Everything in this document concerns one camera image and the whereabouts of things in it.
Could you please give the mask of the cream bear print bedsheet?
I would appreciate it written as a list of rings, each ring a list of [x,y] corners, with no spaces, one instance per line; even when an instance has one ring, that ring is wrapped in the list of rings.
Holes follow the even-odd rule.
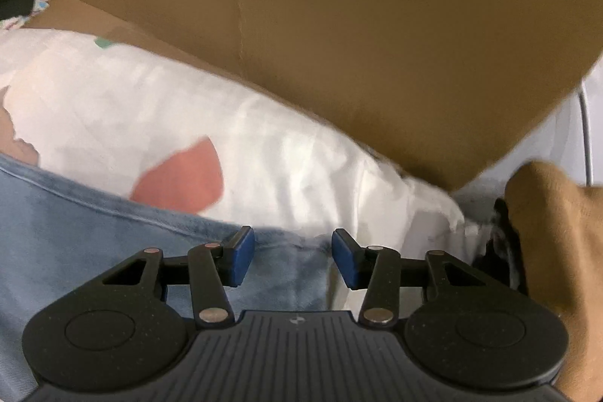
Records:
[[[51,29],[1,37],[1,85],[40,166],[89,188],[251,225],[248,309],[358,309],[331,233],[420,259],[484,253],[485,229],[444,191],[400,176],[349,137],[227,78]]]

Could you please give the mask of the brown suede cushion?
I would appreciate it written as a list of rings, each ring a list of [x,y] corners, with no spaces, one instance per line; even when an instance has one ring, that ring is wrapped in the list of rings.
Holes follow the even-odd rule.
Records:
[[[505,189],[530,297],[569,334],[557,381],[573,401],[602,399],[602,188],[580,186],[544,161],[524,164]]]

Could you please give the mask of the brown cardboard sheet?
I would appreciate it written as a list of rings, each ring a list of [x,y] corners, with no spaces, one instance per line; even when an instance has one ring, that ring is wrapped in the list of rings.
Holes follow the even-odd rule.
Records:
[[[57,0],[39,25],[197,60],[450,191],[602,51],[602,0]]]

